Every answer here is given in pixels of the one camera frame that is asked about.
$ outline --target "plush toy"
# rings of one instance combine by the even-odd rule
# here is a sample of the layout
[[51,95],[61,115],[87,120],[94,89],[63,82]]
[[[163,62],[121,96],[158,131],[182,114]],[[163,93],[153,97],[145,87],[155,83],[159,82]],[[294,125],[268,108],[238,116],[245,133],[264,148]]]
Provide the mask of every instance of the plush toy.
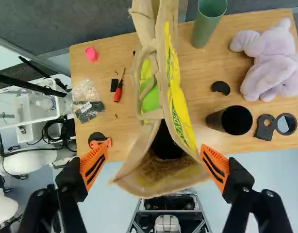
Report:
[[276,95],[298,95],[298,54],[290,26],[290,19],[283,18],[262,34],[240,31],[232,39],[230,50],[255,58],[240,89],[245,100],[268,102]]

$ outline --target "black pole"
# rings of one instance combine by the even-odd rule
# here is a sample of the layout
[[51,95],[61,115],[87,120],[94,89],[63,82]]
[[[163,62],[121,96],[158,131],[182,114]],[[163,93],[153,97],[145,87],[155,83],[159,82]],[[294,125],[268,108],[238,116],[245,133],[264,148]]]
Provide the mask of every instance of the black pole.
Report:
[[5,83],[11,86],[18,86],[22,88],[26,88],[33,91],[39,91],[44,93],[45,95],[53,95],[58,97],[65,97],[67,93],[63,93],[60,91],[52,90],[51,88],[46,88],[43,86],[35,85],[29,82],[25,82],[19,79],[14,79],[5,75],[0,74],[0,83]]
[[49,75],[47,75],[45,72],[43,72],[41,69],[39,69],[38,67],[36,67],[34,64],[32,64],[30,61],[27,61],[25,58],[19,56],[18,57],[23,63],[25,63],[26,65],[28,65],[30,68],[34,69],[36,72],[38,72],[39,74],[43,75],[45,78],[51,78]]

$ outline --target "pink plastic piece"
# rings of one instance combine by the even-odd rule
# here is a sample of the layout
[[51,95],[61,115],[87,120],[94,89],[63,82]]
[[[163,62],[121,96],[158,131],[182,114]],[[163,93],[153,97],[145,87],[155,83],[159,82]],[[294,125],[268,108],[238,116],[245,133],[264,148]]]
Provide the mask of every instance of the pink plastic piece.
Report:
[[85,56],[90,62],[97,61],[99,55],[92,46],[85,48]]

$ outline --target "table surface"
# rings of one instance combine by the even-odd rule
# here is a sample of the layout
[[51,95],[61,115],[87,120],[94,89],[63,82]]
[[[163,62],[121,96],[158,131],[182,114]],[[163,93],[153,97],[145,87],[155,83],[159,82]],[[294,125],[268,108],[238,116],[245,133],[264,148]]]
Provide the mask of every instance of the table surface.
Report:
[[[271,142],[253,137],[257,118],[261,114],[268,113],[277,117],[280,113],[287,112],[298,120],[298,96],[287,99],[276,97],[269,103],[261,100],[244,101],[239,87],[252,66],[253,59],[244,53],[235,53],[228,49],[230,40],[240,30],[263,32],[274,26],[282,17],[292,20],[291,33],[294,35],[298,51],[298,36],[293,15],[291,10],[287,9],[224,16],[208,44],[202,49],[195,49],[190,44],[193,22],[179,25],[181,87],[199,148],[201,143],[204,143],[222,154],[298,148],[298,129],[290,136],[283,136],[275,131]],[[98,62],[91,63],[86,59],[84,49],[87,46],[93,46],[99,53]],[[90,150],[88,138],[91,133],[99,131],[112,138],[113,147],[109,149],[109,161],[122,161],[139,136],[140,125],[134,114],[133,90],[129,77],[133,51],[138,46],[137,34],[129,33],[70,47],[72,87],[89,78],[106,108],[106,112],[98,114],[88,123],[81,124],[75,119],[79,155]],[[124,67],[127,70],[122,99],[120,103],[115,103],[114,93],[110,92],[111,79],[116,75],[115,71],[120,74]],[[231,88],[227,97],[210,90],[212,83],[219,80],[227,82]],[[251,111],[254,123],[245,135],[232,136],[206,126],[205,117],[208,114],[230,105],[242,105]]]

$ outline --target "screwdriver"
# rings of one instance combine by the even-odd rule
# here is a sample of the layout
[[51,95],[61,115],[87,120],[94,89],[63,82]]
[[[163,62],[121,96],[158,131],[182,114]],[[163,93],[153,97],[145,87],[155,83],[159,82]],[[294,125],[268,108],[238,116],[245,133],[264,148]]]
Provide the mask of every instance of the screwdriver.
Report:
[[114,97],[114,102],[116,103],[118,103],[121,99],[124,74],[125,74],[125,68],[123,70],[122,77],[118,84],[118,87],[116,88],[115,97]]

